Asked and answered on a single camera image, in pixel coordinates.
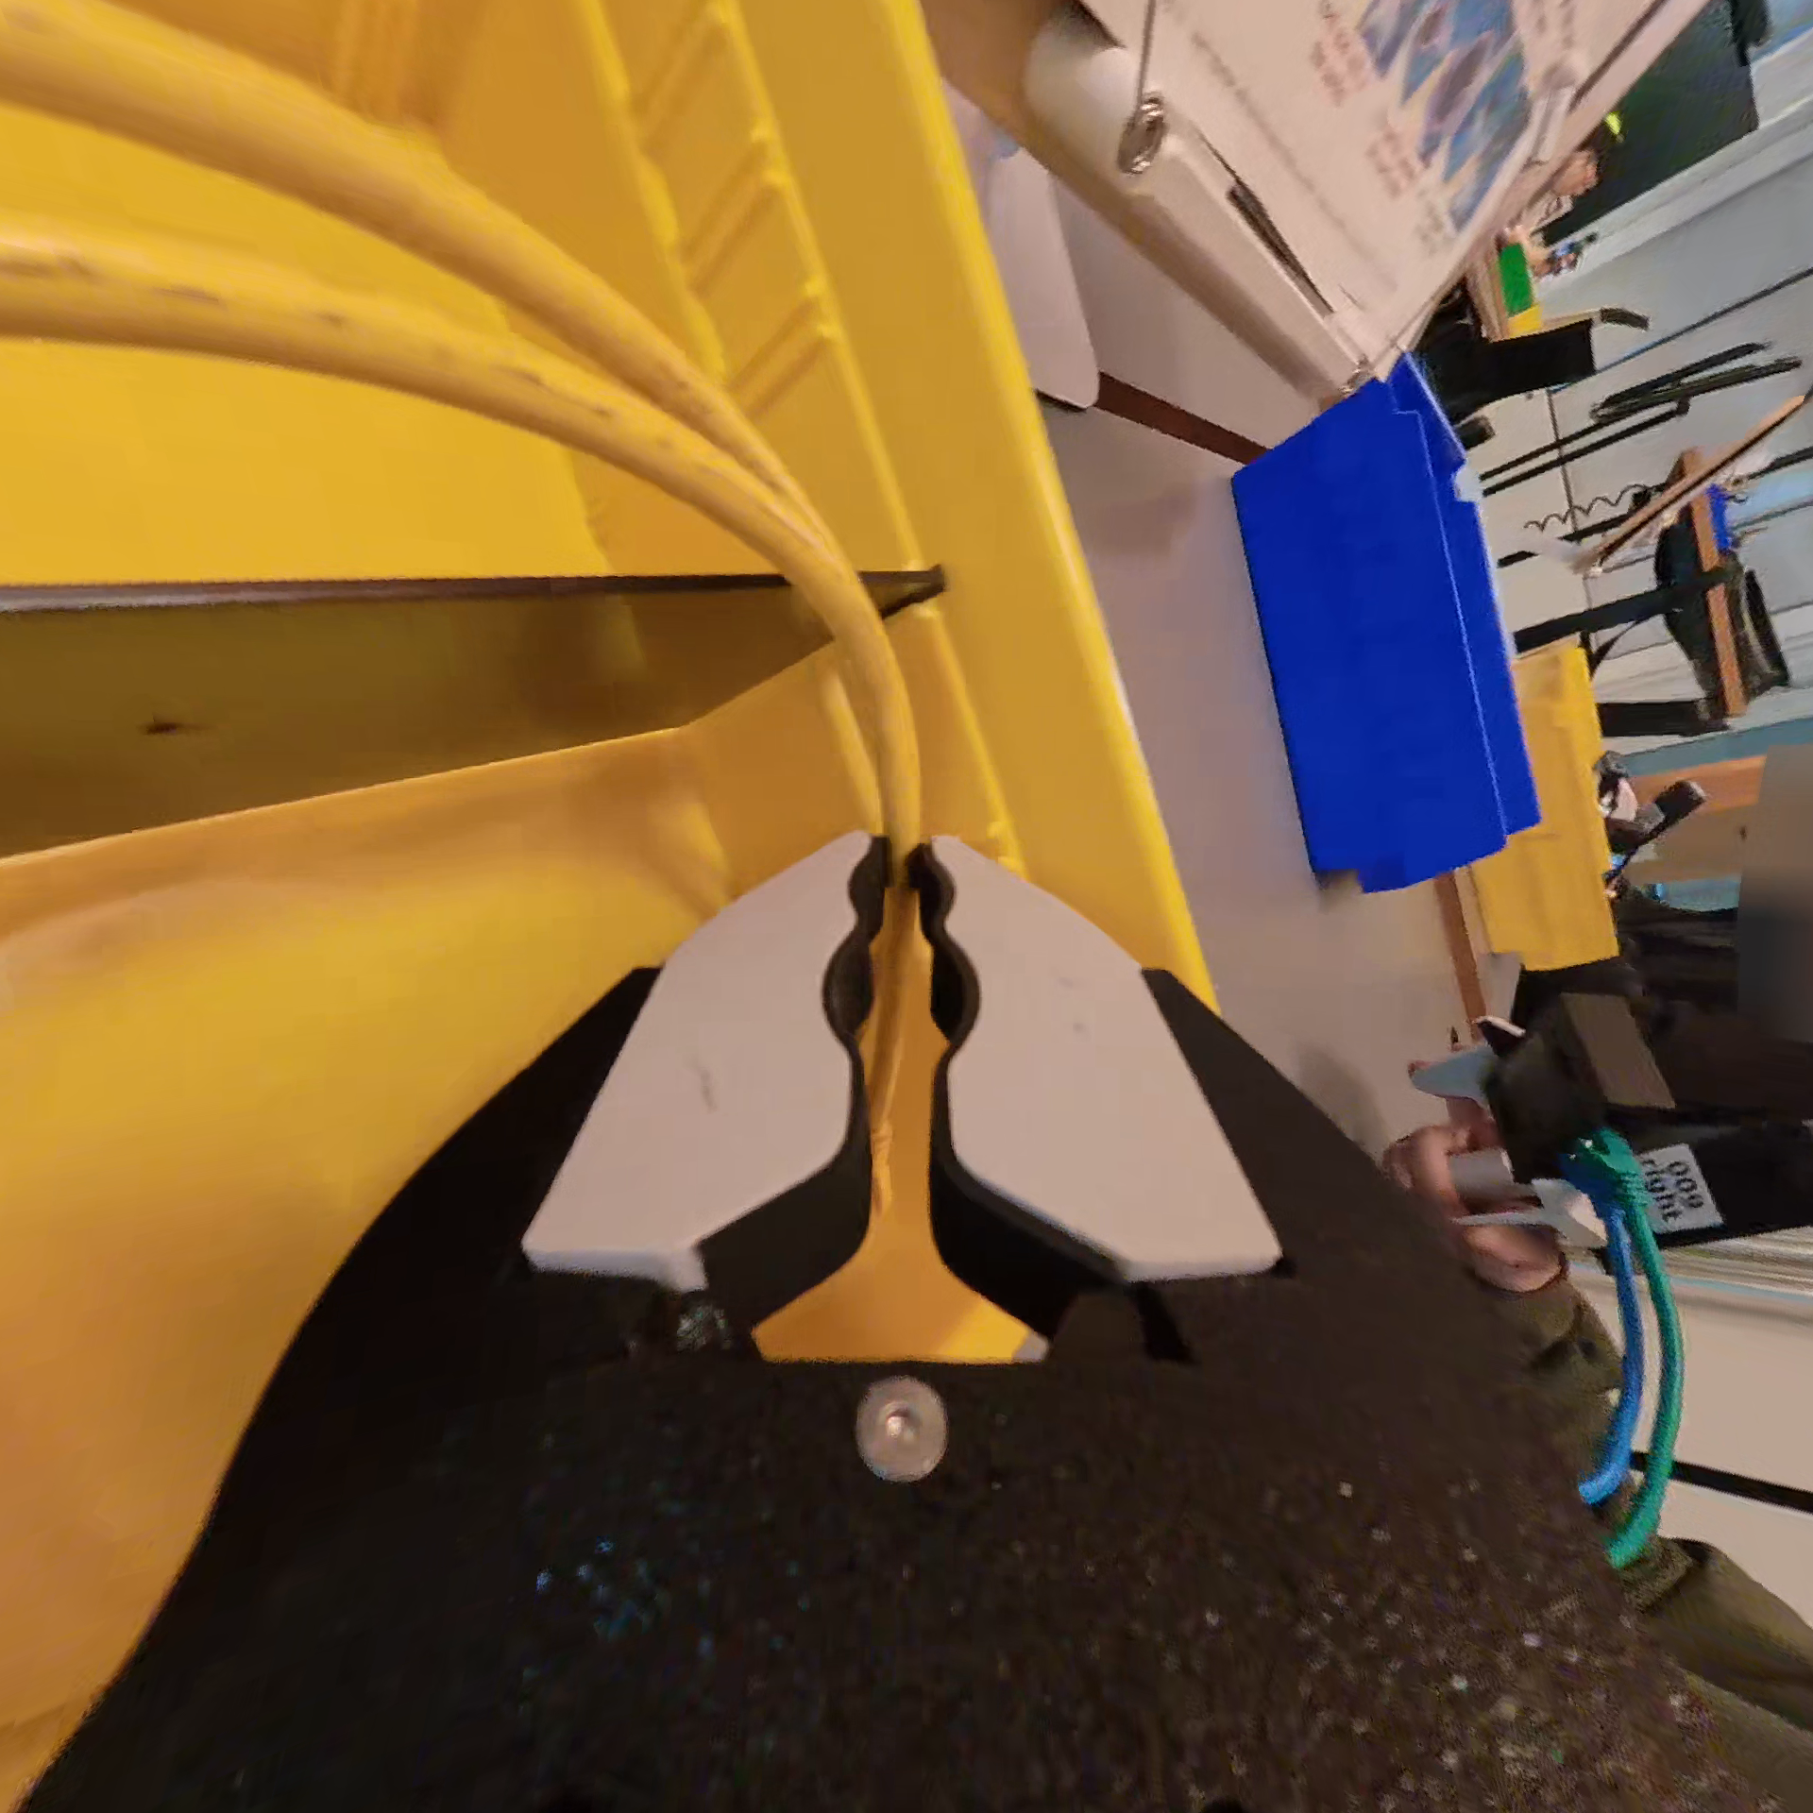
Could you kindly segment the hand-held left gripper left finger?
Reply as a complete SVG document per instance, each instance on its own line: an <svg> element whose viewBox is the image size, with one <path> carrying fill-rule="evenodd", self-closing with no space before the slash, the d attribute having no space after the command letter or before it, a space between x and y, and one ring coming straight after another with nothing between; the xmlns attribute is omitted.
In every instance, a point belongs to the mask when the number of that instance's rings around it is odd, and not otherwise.
<svg viewBox="0 0 1813 1813"><path fill-rule="evenodd" d="M891 873L883 835L843 833L672 952L520 1240L533 1270L706 1297L750 1333L859 1252Z"/></svg>

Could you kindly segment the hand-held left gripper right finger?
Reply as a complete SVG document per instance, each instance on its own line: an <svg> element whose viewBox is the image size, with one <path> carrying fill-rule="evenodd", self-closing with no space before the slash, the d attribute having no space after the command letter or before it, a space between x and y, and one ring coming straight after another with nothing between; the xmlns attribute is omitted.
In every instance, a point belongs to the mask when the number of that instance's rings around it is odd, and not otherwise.
<svg viewBox="0 0 1813 1813"><path fill-rule="evenodd" d="M1182 1040L1208 1014L1190 988L954 835L910 879L942 1264L1041 1341L1083 1297L1271 1274L1281 1240Z"/></svg>

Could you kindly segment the black network switch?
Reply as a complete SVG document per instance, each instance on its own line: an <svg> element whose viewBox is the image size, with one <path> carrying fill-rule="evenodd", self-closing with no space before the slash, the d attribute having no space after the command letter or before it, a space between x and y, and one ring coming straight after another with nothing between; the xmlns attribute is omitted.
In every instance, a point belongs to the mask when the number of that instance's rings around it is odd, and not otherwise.
<svg viewBox="0 0 1813 1813"><path fill-rule="evenodd" d="M1519 1182L1561 1176L1567 1153L1678 1111L1632 1002L1561 994L1484 1073L1484 1103Z"/></svg>

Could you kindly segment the yellow plastic bin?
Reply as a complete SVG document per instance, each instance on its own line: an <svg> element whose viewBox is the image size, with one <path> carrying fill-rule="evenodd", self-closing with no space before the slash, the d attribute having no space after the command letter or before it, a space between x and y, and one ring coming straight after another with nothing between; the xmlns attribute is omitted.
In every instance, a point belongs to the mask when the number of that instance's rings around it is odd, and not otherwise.
<svg viewBox="0 0 1813 1813"><path fill-rule="evenodd" d="M771 573L952 831L1210 988L922 4L4 4L4 585ZM702 720L4 857L4 1809L329 1278L877 804L845 637Z"/></svg>
<svg viewBox="0 0 1813 1813"><path fill-rule="evenodd" d="M1484 948L1531 972L1611 962L1618 936L1599 806L1605 744L1587 657L1545 647L1515 661L1513 681L1539 815L1468 871Z"/></svg>

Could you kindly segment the person's right forearm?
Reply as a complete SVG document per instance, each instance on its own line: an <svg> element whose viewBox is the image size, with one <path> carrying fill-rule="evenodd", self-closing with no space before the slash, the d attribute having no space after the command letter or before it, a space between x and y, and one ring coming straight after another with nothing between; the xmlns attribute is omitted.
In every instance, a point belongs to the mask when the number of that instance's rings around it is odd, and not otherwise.
<svg viewBox="0 0 1813 1813"><path fill-rule="evenodd" d="M1599 1460L1618 1385L1615 1341L1567 1274L1495 1295L1575 1472ZM1730 1744L1809 1768L1811 1633L1730 1555L1656 1534L1616 1571L1630 1609L1696 1678Z"/></svg>

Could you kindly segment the person's right hand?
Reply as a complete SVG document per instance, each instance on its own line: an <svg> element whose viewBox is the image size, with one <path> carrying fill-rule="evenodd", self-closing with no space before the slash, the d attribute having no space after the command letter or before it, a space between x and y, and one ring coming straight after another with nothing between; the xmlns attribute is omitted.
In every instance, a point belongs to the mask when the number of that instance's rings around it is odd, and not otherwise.
<svg viewBox="0 0 1813 1813"><path fill-rule="evenodd" d="M1509 1220L1539 1202L1507 1194L1499 1129L1482 1105L1456 1101L1444 1123L1396 1141L1380 1161L1384 1174L1458 1228L1458 1252L1486 1288L1503 1295L1537 1294L1567 1274L1559 1236L1549 1226Z"/></svg>

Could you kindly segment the black bin divider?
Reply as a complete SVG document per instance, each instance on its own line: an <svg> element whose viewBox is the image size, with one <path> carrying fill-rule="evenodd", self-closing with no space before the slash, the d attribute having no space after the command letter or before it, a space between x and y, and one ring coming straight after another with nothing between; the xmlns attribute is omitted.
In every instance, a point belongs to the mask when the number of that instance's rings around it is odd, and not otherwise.
<svg viewBox="0 0 1813 1813"><path fill-rule="evenodd" d="M829 645L771 573L6 583L2 853L684 728Z"/></svg>

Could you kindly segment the blue plastic bin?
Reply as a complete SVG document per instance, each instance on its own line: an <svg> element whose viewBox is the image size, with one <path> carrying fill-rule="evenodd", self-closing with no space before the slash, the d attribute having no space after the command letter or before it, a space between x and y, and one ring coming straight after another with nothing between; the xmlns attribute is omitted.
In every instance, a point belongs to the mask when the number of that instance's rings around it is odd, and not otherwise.
<svg viewBox="0 0 1813 1813"><path fill-rule="evenodd" d="M1309 865L1369 893L1539 823L1460 439L1400 357L1232 480Z"/></svg>

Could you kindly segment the printed instruction sheet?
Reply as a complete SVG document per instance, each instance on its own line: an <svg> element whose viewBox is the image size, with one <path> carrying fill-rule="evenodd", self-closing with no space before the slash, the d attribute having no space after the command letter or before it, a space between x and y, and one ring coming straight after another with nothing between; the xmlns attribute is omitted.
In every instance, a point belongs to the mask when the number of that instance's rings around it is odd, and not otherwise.
<svg viewBox="0 0 1813 1813"><path fill-rule="evenodd" d="M1357 365L1690 24L1686 2L1093 2L1257 208Z"/></svg>

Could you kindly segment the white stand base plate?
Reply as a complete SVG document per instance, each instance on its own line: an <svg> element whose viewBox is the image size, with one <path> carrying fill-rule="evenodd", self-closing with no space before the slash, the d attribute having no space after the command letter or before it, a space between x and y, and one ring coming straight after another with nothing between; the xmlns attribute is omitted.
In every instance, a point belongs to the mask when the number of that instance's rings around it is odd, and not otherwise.
<svg viewBox="0 0 1813 1813"><path fill-rule="evenodd" d="M992 135L980 199L1035 395L1077 415L1095 409L1101 367L1063 236L1055 183L1029 151Z"/></svg>

